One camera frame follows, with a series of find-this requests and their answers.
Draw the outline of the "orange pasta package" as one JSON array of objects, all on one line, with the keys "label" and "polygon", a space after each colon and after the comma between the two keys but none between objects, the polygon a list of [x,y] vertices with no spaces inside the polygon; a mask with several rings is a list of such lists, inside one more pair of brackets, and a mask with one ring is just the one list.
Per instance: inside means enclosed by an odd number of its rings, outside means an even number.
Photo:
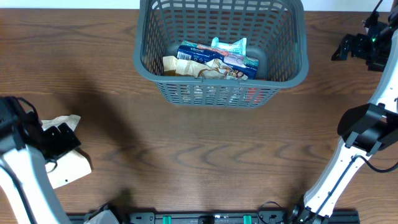
[{"label": "orange pasta package", "polygon": [[158,88],[166,100],[174,104],[242,108],[262,106],[278,92],[275,88],[237,80],[168,83]]}]

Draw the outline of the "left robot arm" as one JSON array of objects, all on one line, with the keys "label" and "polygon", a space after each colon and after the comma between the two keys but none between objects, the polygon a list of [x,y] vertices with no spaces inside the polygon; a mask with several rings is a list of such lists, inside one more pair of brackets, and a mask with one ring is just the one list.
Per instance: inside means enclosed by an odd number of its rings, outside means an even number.
[{"label": "left robot arm", "polygon": [[1,97],[1,188],[19,223],[122,223],[110,204],[86,215],[67,215],[55,189],[91,173],[78,152],[80,117],[40,120],[26,100]]}]

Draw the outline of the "small light blue packet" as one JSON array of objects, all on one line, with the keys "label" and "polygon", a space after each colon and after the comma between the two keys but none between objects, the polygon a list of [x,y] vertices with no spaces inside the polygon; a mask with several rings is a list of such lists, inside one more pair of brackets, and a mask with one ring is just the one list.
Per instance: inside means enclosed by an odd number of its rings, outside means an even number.
[{"label": "small light blue packet", "polygon": [[215,49],[220,49],[228,51],[230,53],[246,55],[246,44],[247,38],[242,38],[232,44],[220,42],[218,37],[213,38],[211,42],[211,47]]}]

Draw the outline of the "blue tissue multipack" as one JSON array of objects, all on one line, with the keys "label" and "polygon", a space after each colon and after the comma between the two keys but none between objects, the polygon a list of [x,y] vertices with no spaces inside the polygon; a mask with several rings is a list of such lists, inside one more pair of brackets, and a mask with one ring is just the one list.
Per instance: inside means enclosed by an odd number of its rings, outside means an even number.
[{"label": "blue tissue multipack", "polygon": [[178,47],[177,58],[193,60],[198,63],[206,63],[213,59],[220,59],[233,69],[246,74],[251,80],[255,78],[259,66],[258,59],[248,57],[247,55],[234,54],[212,48],[209,45],[193,43],[187,40],[184,40]]}]

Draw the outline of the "PanTree beige pouch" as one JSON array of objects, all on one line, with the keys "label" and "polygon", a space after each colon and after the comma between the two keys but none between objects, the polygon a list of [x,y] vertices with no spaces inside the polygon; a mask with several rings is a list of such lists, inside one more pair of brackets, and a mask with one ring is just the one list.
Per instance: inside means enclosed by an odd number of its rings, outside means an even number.
[{"label": "PanTree beige pouch", "polygon": [[213,59],[206,63],[198,63],[193,60],[166,56],[163,57],[162,61],[166,76],[244,81],[248,79],[246,74],[233,69],[220,59]]}]

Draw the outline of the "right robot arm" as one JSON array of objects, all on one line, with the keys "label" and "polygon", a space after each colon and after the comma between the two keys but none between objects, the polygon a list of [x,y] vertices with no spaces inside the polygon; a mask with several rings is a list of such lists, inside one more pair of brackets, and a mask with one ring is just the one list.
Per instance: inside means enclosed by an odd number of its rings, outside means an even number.
[{"label": "right robot arm", "polygon": [[303,202],[293,208],[287,223],[352,223],[352,216],[333,213],[338,198],[371,156],[397,142],[397,4],[387,23],[378,18],[373,11],[364,20],[365,35],[346,35],[332,60],[362,58],[369,70],[382,72],[380,82],[365,105],[341,117],[332,159]]}]

